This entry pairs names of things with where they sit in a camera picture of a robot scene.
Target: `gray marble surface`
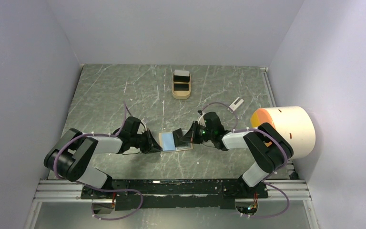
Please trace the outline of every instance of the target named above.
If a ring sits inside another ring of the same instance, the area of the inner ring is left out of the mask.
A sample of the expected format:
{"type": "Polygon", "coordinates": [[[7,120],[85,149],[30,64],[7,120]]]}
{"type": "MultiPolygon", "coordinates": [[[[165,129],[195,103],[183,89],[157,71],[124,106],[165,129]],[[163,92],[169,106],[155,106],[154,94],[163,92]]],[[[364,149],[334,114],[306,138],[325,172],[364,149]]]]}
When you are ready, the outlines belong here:
{"type": "MultiPolygon", "coordinates": [[[[237,97],[244,103],[236,111],[238,128],[250,126],[250,117],[259,107],[269,107],[267,89],[259,68],[200,65],[87,64],[79,79],[64,132],[76,128],[83,132],[109,133],[123,119],[122,101],[132,115],[145,118],[159,141],[160,132],[188,129],[198,119],[197,111],[211,102],[230,104],[237,97]],[[175,69],[189,70],[192,75],[191,96],[176,100],[172,96],[175,69]]],[[[223,106],[211,105],[226,129],[235,124],[234,116],[223,106]]],[[[130,149],[126,153],[138,152],[130,149]]],[[[90,165],[113,178],[238,178],[254,159],[248,149],[219,151],[194,145],[193,150],[117,155],[98,154],[90,165]]],[[[50,172],[49,179],[55,178],[50,172]]],[[[285,169],[271,178],[288,178],[285,169]]]]}

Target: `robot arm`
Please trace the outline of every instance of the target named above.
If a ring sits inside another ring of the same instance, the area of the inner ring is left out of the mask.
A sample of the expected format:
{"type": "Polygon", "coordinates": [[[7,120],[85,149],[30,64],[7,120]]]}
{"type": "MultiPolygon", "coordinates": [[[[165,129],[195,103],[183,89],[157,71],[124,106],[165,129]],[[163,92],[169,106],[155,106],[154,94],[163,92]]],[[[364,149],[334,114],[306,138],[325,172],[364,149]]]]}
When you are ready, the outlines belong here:
{"type": "Polygon", "coordinates": [[[210,140],[215,148],[221,150],[248,148],[256,163],[240,179],[249,187],[256,186],[285,162],[284,155],[278,146],[273,144],[261,132],[268,134],[278,142],[284,150],[287,159],[294,155],[290,144],[269,123],[261,124],[258,127],[260,132],[249,130],[232,133],[224,129],[215,112],[206,113],[203,117],[205,126],[199,124],[197,121],[193,122],[190,130],[183,137],[183,141],[201,144],[204,141],[210,140]]]}
{"type": "MultiPolygon", "coordinates": [[[[190,130],[179,140],[194,144],[201,144],[210,140],[217,149],[225,151],[235,148],[248,148],[256,163],[240,176],[239,180],[250,188],[255,187],[285,161],[278,147],[271,144],[270,139],[261,133],[254,131],[232,133],[227,131],[215,112],[206,113],[204,122],[205,126],[198,124],[197,121],[193,122],[190,130]]],[[[160,152],[162,148],[157,144],[149,129],[145,129],[142,134],[138,134],[140,123],[140,119],[128,117],[118,137],[92,136],[76,141],[59,157],[57,167],[59,174],[69,181],[79,181],[101,189],[112,189],[112,177],[89,166],[89,161],[94,153],[115,152],[119,154],[130,147],[140,148],[142,153],[160,152]]],[[[291,146],[270,124],[264,123],[258,129],[274,138],[284,149],[287,158],[292,157],[293,150],[291,146]]],[[[82,134],[76,129],[68,130],[47,154],[44,165],[53,170],[54,159],[59,150],[67,142],[82,134]]]]}
{"type": "MultiPolygon", "coordinates": [[[[142,134],[138,133],[140,123],[140,119],[128,117],[118,137],[90,136],[74,142],[59,157],[57,166],[59,175],[72,182],[79,181],[96,188],[111,189],[112,177],[89,166],[90,159],[93,154],[99,153],[121,154],[130,147],[139,148],[142,153],[160,152],[162,148],[157,144],[149,129],[145,129],[142,134]]],[[[54,159],[60,149],[82,134],[79,130],[69,129],[46,155],[44,166],[54,170],[54,159]]]]}

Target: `white wall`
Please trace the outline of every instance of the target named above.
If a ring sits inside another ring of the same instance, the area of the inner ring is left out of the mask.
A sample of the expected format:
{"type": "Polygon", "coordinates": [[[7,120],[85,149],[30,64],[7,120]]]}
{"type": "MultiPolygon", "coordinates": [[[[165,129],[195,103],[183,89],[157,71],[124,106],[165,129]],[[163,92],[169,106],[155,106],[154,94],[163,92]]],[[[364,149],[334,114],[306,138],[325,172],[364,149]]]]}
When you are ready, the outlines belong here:
{"type": "Polygon", "coordinates": [[[0,0],[0,229],[23,228],[80,66],[44,0],[0,0]]]}
{"type": "Polygon", "coordinates": [[[48,0],[82,63],[268,66],[303,0],[48,0]]]}
{"type": "Polygon", "coordinates": [[[277,104],[315,125],[314,151],[295,163],[321,228],[366,229],[366,0],[305,0],[269,77],[277,104]]]}

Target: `white cylinder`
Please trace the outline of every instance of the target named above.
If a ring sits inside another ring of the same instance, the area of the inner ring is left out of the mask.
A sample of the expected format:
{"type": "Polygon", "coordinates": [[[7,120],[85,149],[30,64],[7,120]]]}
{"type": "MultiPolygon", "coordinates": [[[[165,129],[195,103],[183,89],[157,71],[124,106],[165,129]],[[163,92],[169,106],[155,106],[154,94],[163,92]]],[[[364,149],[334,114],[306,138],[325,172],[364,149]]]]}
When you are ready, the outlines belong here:
{"type": "Polygon", "coordinates": [[[311,118],[299,106],[259,108],[252,115],[252,127],[270,123],[277,132],[291,145],[293,159],[303,158],[315,146],[315,128],[311,118]]]}

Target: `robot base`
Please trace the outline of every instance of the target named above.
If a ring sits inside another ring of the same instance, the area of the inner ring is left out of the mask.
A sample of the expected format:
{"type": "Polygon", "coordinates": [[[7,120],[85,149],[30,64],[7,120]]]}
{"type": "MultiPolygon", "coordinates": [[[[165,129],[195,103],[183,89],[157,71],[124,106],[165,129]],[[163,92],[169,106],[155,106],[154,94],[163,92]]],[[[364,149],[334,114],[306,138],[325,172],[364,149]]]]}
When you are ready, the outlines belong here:
{"type": "MultiPolygon", "coordinates": [[[[141,208],[205,208],[220,207],[236,209],[236,198],[267,198],[264,183],[250,189],[241,179],[179,179],[179,180],[125,180],[112,181],[115,189],[137,189],[144,195],[141,208]]],[[[112,199],[113,193],[103,196],[88,187],[84,187],[81,199],[112,199]]],[[[132,192],[118,192],[114,210],[130,210],[136,208],[141,199],[132,192]]]]}

